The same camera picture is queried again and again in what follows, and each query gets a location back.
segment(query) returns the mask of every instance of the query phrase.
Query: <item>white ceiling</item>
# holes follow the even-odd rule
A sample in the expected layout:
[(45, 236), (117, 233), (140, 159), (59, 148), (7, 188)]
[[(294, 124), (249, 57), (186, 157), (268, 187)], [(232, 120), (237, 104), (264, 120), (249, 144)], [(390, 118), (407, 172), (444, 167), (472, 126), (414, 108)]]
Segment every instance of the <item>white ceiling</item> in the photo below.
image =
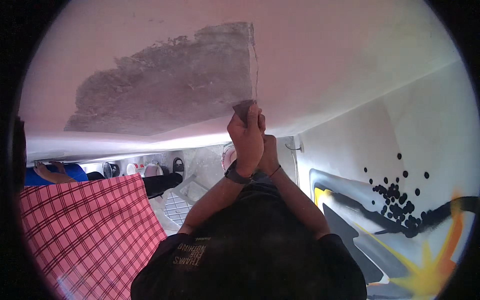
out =
[(270, 133), (288, 136), (339, 116), (458, 61), (418, 0), (83, 0), (46, 33), (25, 78), (20, 116), (28, 160), (182, 149), (228, 140), (229, 117), (150, 137), (64, 132), (77, 87), (159, 40), (207, 25), (252, 22), (258, 101)]

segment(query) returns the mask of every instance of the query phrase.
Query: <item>man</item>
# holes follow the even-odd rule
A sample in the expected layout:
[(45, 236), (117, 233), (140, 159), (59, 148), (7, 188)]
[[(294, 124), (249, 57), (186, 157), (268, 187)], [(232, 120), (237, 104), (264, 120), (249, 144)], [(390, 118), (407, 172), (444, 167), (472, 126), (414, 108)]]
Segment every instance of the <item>man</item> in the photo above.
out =
[[(227, 127), (234, 168), (161, 242), (132, 299), (366, 299), (363, 274), (278, 163), (257, 104)], [(249, 182), (259, 169), (273, 184)]]

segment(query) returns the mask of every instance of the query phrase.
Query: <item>hand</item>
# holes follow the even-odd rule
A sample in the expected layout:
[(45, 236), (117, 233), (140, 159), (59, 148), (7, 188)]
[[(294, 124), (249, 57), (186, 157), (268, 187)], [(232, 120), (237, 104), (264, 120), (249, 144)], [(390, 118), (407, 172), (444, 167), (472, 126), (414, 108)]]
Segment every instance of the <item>hand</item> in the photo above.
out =
[(63, 165), (63, 163), (59, 162), (59, 161), (49, 161), (49, 163), (51, 163), (52, 165), (56, 166), (59, 173), (62, 173), (62, 174), (67, 174), (67, 172), (65, 171), (65, 166)]
[(276, 137), (273, 135), (265, 135), (264, 154), (258, 163), (258, 168), (270, 177), (279, 166), (278, 154), (276, 152)]
[(243, 177), (250, 177), (264, 152), (263, 132), (259, 127), (259, 124), (262, 122), (260, 115), (261, 110), (254, 103), (248, 109), (247, 128), (245, 128), (245, 123), (237, 114), (233, 115), (227, 126), (227, 131), (237, 151), (236, 171)]
[(48, 180), (48, 176), (52, 173), (47, 169), (47, 166), (45, 166), (43, 163), (38, 162), (36, 166), (33, 168), (33, 171), (40, 176), (41, 178)]

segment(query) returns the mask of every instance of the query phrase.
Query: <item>hair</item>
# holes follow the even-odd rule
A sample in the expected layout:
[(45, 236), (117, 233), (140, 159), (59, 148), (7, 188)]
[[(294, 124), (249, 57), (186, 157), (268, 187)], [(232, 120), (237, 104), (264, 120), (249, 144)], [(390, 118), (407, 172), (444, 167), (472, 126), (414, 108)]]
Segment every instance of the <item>hair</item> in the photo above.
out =
[(26, 172), (26, 140), (24, 122), (15, 117), (13, 125), (13, 191), (21, 192), (25, 184)]

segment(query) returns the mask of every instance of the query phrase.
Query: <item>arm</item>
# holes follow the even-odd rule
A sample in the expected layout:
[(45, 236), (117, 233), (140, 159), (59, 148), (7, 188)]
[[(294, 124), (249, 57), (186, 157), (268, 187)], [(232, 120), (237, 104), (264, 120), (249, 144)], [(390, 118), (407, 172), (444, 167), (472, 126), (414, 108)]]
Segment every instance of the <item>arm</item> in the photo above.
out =
[(270, 176), (287, 207), (306, 228), (314, 233), (315, 238), (319, 239), (330, 233), (322, 211), (278, 166), (280, 165), (276, 153), (276, 138), (272, 135), (266, 135), (264, 138), (264, 155), (259, 168)]
[(67, 182), (76, 182), (75, 179), (71, 178), (65, 172), (63, 163), (57, 161), (50, 161), (49, 163), (57, 167), (60, 173), (50, 172), (47, 167), (42, 163), (37, 163), (33, 169), (35, 173), (46, 181), (53, 182), (55, 184), (67, 183)]
[[(264, 143), (259, 128), (261, 109), (257, 104), (250, 106), (247, 116), (248, 127), (234, 114), (227, 130), (237, 151), (237, 166), (235, 170), (242, 177), (250, 177), (256, 169), (264, 151)], [(222, 178), (200, 200), (195, 203), (185, 218), (178, 233), (190, 234), (214, 213), (224, 209), (237, 199), (243, 184)]]
[(178, 233), (190, 234), (211, 215), (232, 205), (242, 189), (243, 184), (222, 178), (195, 203)]

